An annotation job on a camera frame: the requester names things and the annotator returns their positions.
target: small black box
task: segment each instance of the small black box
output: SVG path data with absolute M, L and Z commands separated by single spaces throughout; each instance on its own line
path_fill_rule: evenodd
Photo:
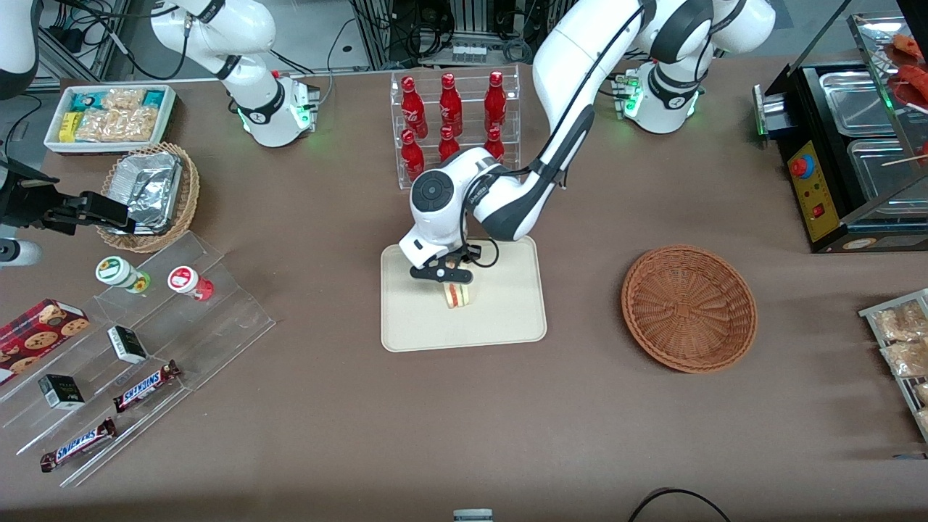
M 116 350 L 116 357 L 132 364 L 145 362 L 148 353 L 145 352 L 135 332 L 117 324 L 107 330 L 107 335 L 110 336 L 110 344 Z
M 39 379 L 39 388 L 48 401 L 48 406 L 58 410 L 77 410 L 84 405 L 84 398 L 77 384 L 68 375 L 47 373 Z

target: coca-cola bottle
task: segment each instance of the coca-cola bottle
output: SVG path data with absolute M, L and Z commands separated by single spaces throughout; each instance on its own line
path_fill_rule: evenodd
M 506 148 L 503 147 L 503 142 L 499 140 L 501 135 L 499 127 L 490 127 L 490 130 L 486 133 L 486 143 L 483 144 L 483 148 L 498 162 L 503 163 L 503 154 L 506 153 Z
M 459 150 L 461 150 L 461 147 L 455 139 L 454 130 L 445 125 L 442 127 L 442 142 L 438 144 L 438 156 L 444 161 Z
M 416 92 L 416 82 L 412 76 L 404 76 L 400 81 L 403 87 L 403 119 L 419 139 L 429 135 L 429 125 L 425 123 L 425 104 Z
M 464 132 L 464 110 L 455 87 L 455 75 L 450 72 L 442 74 L 442 97 L 438 106 L 442 109 L 442 125 L 450 126 L 455 136 L 460 136 Z
M 409 175 L 409 181 L 416 181 L 425 171 L 425 157 L 422 155 L 422 148 L 416 143 L 416 135 L 411 129 L 403 129 L 400 136 L 403 139 L 403 148 L 400 149 L 400 155 L 403 156 L 403 164 L 406 166 L 406 173 Z
M 490 132 L 494 125 L 503 128 L 506 122 L 506 91 L 503 90 L 503 73 L 500 71 L 490 72 L 490 88 L 483 99 L 483 110 L 486 132 Z

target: brown tablecloth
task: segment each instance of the brown tablecloth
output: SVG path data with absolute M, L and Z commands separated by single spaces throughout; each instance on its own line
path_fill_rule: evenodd
M 570 189 L 532 232 L 548 336 L 406 354 L 380 345 L 380 252 L 412 223 L 389 75 L 339 77 L 318 132 L 279 150 L 242 132 L 219 83 L 176 84 L 174 141 L 202 176 L 193 229 L 279 324 L 77 489 L 0 433 L 0 518 L 441 521 L 487 506 L 510 522 L 624 520 L 676 486 L 736 520 L 925 519 L 928 463 L 889 460 L 924 446 L 857 310 L 928 286 L 926 255 L 808 253 L 777 153 L 750 141 L 751 86 L 782 65 L 717 61 L 671 136 L 599 97 Z M 529 158 L 548 130 L 526 99 Z M 95 189 L 112 162 L 49 153 L 45 170 L 62 191 Z M 0 270 L 0 321 L 102 290 L 92 268 L 115 252 L 94 230 L 22 237 L 45 260 Z M 754 291 L 756 343 L 726 372 L 667 370 L 619 317 L 625 270 L 676 242 L 722 255 Z M 686 498 L 645 515 L 713 519 Z

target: wicker basket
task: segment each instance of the wicker basket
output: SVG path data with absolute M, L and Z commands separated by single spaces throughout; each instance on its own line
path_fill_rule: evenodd
M 197 173 L 197 166 L 190 161 L 190 156 L 183 149 L 172 143 L 159 143 L 153 147 L 134 150 L 130 154 L 154 154 L 156 152 L 171 152 L 184 162 L 184 171 L 181 174 L 180 187 L 177 190 L 177 203 L 174 206 L 174 223 L 171 229 L 161 236 L 121 236 L 97 228 L 97 232 L 109 246 L 138 254 L 150 254 L 158 252 L 173 243 L 190 228 L 193 215 L 197 211 L 197 198 L 200 196 L 200 174 Z M 110 190 L 110 183 L 113 174 L 116 172 L 116 164 L 110 168 L 110 175 L 103 182 L 104 194 Z
M 644 254 L 622 285 L 622 314 L 652 357 L 687 373 L 718 372 L 742 358 L 757 332 L 746 282 L 723 259 L 672 245 Z

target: snickers bar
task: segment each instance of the snickers bar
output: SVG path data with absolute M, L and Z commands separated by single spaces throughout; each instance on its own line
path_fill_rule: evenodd
M 109 417 L 103 421 L 103 424 L 72 440 L 67 446 L 42 455 L 42 461 L 39 463 L 42 466 L 42 473 L 52 471 L 74 455 L 87 450 L 105 438 L 116 438 L 116 424 Z
M 113 403 L 116 405 L 116 412 L 122 413 L 126 411 L 126 409 L 133 404 L 140 402 L 143 398 L 154 393 L 154 391 L 164 385 L 164 383 L 174 379 L 176 375 L 180 375 L 180 370 L 177 368 L 174 360 L 171 359 L 170 362 L 161 366 L 157 372 L 149 375 L 147 379 L 129 388 L 129 391 L 119 397 L 114 398 Z

